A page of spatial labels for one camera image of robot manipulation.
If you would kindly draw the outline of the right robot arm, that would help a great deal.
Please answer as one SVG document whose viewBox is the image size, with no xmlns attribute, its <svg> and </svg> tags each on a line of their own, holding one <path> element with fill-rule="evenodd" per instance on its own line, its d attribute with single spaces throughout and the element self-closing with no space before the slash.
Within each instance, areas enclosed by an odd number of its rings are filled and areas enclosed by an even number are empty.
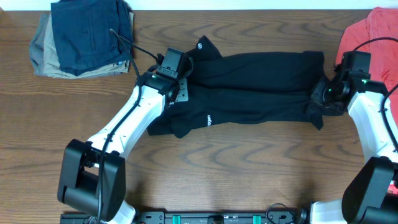
<svg viewBox="0 0 398 224">
<path fill-rule="evenodd" d="M 310 223 L 397 223 L 397 125 L 385 84 L 371 80 L 371 55 L 345 52 L 336 76 L 318 82 L 311 100 L 331 114 L 348 113 L 356 126 L 364 166 L 339 200 L 315 202 Z"/>
</svg>

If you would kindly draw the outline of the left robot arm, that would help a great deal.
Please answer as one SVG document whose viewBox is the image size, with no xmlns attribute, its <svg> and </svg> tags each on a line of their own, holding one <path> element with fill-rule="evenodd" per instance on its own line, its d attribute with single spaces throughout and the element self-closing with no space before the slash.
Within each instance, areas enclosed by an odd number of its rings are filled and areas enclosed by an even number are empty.
<svg viewBox="0 0 398 224">
<path fill-rule="evenodd" d="M 188 100 L 186 77 L 193 59 L 169 48 L 137 74 L 127 103 L 87 141 L 72 139 L 63 153 L 59 202 L 83 213 L 61 223 L 132 223 L 136 210 L 125 201 L 126 160 L 147 127 L 170 105 Z"/>
</svg>

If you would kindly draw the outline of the black t-shirt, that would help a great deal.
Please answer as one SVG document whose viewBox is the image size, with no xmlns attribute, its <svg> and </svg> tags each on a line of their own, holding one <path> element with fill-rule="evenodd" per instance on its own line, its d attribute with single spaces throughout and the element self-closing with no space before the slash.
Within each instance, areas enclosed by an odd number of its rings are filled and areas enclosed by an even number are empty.
<svg viewBox="0 0 398 224">
<path fill-rule="evenodd" d="M 194 63 L 187 78 L 188 100 L 167 108 L 147 128 L 151 136 L 186 136 L 222 123 L 298 121 L 323 127 L 322 112 L 310 101 L 324 78 L 324 54 L 256 52 L 222 56 L 202 36 L 187 53 Z"/>
</svg>

